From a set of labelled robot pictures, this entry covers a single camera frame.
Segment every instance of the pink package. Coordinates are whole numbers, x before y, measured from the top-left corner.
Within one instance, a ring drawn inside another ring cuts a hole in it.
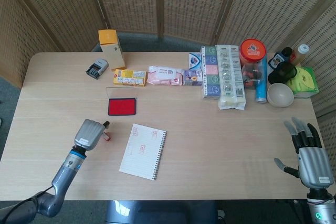
[[[147,83],[153,85],[182,85],[182,69],[149,66]]]
[[[205,65],[206,74],[218,74],[218,65]]]

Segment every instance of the black bottle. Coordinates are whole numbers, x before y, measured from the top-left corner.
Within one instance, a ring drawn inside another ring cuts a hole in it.
[[[293,50],[290,47],[285,47],[281,52],[277,52],[273,58],[268,61],[268,65],[274,70],[280,62],[289,62],[292,52]]]

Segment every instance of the plastic bag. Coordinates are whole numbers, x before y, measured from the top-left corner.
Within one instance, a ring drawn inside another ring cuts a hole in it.
[[[238,46],[217,45],[217,59],[221,83],[218,107],[221,110],[244,110],[246,99]]]
[[[183,83],[183,69],[149,66],[147,83],[153,85],[176,86]]]

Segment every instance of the white bowl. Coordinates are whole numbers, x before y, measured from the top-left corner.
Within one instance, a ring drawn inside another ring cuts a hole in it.
[[[293,103],[294,94],[287,85],[274,83],[267,90],[267,101],[274,107],[287,107]]]

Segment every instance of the lined paper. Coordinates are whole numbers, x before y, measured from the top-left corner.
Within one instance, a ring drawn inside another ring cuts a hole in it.
[[[133,124],[120,165],[120,172],[156,179],[166,131]]]

